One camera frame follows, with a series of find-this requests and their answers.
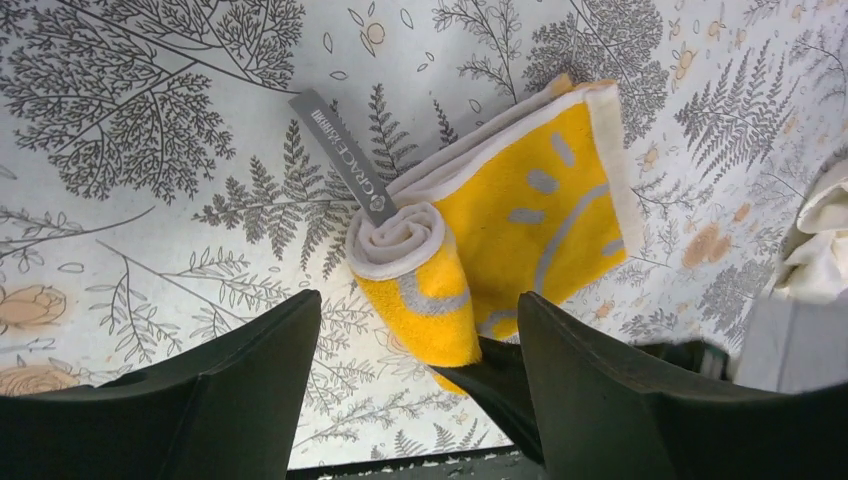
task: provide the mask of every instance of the towel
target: towel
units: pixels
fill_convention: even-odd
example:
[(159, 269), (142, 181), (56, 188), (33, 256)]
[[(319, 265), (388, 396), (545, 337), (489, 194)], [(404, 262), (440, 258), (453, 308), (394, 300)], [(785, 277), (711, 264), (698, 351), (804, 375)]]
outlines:
[(829, 303), (848, 288), (848, 161), (816, 182), (796, 220), (812, 235), (784, 261), (792, 270), (777, 290), (810, 303)]
[(350, 268), (418, 360), (474, 363), (478, 334), (516, 338), (521, 293), (560, 304), (638, 250), (618, 95), (560, 76), (389, 184), (386, 223), (353, 217)]

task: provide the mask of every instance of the white cloth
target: white cloth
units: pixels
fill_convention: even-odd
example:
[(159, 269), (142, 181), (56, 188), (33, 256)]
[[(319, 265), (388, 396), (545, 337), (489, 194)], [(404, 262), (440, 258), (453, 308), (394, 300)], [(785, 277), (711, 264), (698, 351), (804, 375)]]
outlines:
[(812, 238), (786, 259), (794, 269), (781, 289), (798, 300), (831, 302), (848, 288), (848, 161), (819, 179), (796, 226)]

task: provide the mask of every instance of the yellow cloth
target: yellow cloth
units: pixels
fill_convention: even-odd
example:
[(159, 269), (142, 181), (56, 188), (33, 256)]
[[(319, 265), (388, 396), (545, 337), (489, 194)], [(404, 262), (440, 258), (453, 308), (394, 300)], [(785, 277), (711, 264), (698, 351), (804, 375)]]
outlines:
[(563, 76), (389, 185), (384, 225), (354, 217), (351, 269), (412, 355), (474, 363), (478, 333), (517, 333), (521, 293), (562, 303), (638, 249), (622, 138), (615, 84)]

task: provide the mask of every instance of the floral tablecloth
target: floral tablecloth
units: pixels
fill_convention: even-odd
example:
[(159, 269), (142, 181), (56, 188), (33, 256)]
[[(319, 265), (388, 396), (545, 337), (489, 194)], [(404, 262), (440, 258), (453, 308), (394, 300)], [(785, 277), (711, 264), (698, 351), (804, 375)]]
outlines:
[(738, 351), (841, 150), (837, 0), (5, 0), (0, 393), (99, 384), (324, 296), (291, 466), (503, 445), (344, 267), (354, 202), (287, 101), (314, 87), (384, 180), (559, 72), (620, 82), (645, 247), (564, 307)]

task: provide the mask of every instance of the gray tag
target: gray tag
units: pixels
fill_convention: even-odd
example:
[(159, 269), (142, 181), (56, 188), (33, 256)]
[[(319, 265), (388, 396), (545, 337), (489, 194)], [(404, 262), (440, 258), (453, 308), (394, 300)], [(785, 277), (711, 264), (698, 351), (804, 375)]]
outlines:
[(318, 139), (321, 148), (327, 152), (339, 176), (353, 192), (371, 222), (379, 227), (393, 217), (397, 213), (397, 206), (383, 187), (383, 182), (374, 173), (371, 163), (353, 141), (350, 132), (342, 126), (341, 119), (330, 110), (318, 92), (304, 90), (289, 100), (289, 105)]

